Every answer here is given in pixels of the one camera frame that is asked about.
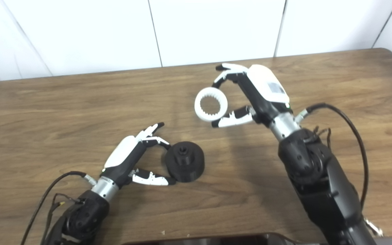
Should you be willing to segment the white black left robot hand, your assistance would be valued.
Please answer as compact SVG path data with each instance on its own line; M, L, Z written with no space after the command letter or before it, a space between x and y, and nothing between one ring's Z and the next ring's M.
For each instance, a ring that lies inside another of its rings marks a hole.
M149 147L159 145L170 149L171 144L163 138L154 136L155 132L165 125L159 122L139 132L137 135L125 137L106 160L101 178L111 180L112 184L121 189L132 182L143 185L168 186L175 185L172 177L155 174L152 171L135 168Z

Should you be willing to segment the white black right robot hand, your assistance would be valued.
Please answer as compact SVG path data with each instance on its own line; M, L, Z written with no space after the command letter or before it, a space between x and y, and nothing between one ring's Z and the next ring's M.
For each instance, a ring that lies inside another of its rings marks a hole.
M219 89L227 80L237 84L250 104L225 114L212 121L213 128L231 127L251 121L267 128L282 113L291 113L289 96L274 73L263 65L242 65L222 63L216 66L221 74L214 80L212 87Z

